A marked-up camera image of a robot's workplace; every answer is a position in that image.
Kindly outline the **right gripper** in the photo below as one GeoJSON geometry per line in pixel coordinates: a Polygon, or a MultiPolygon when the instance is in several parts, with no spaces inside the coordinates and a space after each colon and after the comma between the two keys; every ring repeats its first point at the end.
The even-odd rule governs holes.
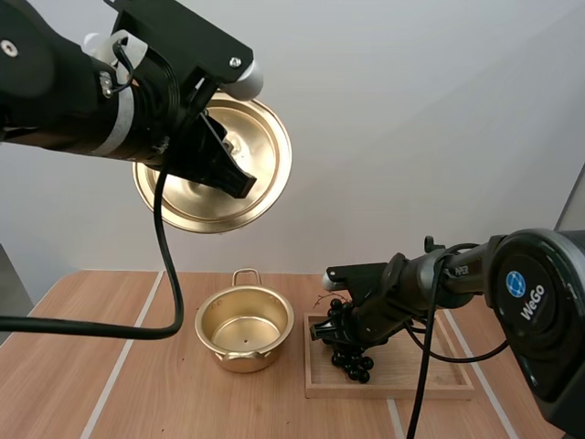
{"type": "Polygon", "coordinates": [[[414,297],[397,284],[347,283],[352,307],[343,319],[328,318],[310,326],[312,341],[347,342],[369,348],[382,344],[414,315],[414,297]]]}

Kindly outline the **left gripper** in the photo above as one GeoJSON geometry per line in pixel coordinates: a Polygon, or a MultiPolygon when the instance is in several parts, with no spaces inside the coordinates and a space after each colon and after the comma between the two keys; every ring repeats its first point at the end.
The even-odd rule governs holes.
{"type": "Polygon", "coordinates": [[[146,164],[236,199],[247,197],[257,178],[227,152],[227,131],[206,110],[218,85],[205,73],[194,73],[182,83],[164,58],[145,59],[135,74],[141,121],[154,142],[154,157],[146,164]]]}

